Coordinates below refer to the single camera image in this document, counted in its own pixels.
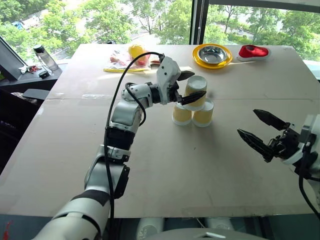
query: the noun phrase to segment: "paper cup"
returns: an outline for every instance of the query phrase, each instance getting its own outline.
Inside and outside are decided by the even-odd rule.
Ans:
[[[189,96],[190,94],[198,91],[207,91],[207,80],[202,76],[194,75],[188,79],[188,83],[185,87],[184,96]],[[206,96],[204,95],[197,101],[186,104],[185,108],[190,111],[199,111],[204,107]]]
[[[204,102],[204,107],[200,111],[196,111],[193,114],[192,122],[194,125],[200,128],[207,127],[211,124],[212,114],[214,112],[214,103],[206,98]]]
[[[172,121],[179,125],[184,126],[191,122],[192,112],[185,109],[180,103],[175,104],[172,114]]]

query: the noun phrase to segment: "clear bottle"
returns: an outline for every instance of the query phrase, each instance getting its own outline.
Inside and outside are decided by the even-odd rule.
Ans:
[[[47,65],[47,67],[51,71],[57,70],[59,68],[58,64],[50,56],[50,54],[45,50],[42,44],[35,45],[33,47],[33,50],[35,51],[35,55],[37,55]]]

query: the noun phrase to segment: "plastic bag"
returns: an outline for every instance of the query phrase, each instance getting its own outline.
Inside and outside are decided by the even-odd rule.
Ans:
[[[142,53],[147,52],[142,45],[132,44],[127,49],[122,47],[120,49],[114,50],[111,54],[108,65],[103,69],[105,72],[122,73],[131,61]],[[159,59],[153,56],[146,55],[140,57],[128,70],[128,73],[150,70],[150,62],[158,64]]]

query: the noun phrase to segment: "stainless steel bowl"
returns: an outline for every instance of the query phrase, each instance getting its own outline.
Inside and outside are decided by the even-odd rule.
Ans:
[[[207,64],[219,64],[227,59],[227,53],[221,47],[208,45],[198,51],[198,57]]]

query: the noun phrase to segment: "yellow bowl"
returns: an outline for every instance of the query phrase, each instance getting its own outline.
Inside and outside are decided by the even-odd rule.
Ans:
[[[205,61],[202,61],[198,56],[198,51],[205,46],[217,46],[219,48],[222,48],[226,52],[226,55],[227,55],[226,60],[222,61],[218,64],[208,64]],[[221,69],[221,68],[224,68],[225,66],[227,66],[232,61],[232,54],[229,51],[229,49],[222,46],[222,45],[214,44],[214,43],[206,43],[206,44],[201,44],[201,45],[197,46],[195,49],[193,49],[192,56],[193,56],[193,59],[196,62],[196,64],[198,64],[199,66],[206,68],[206,69]]]

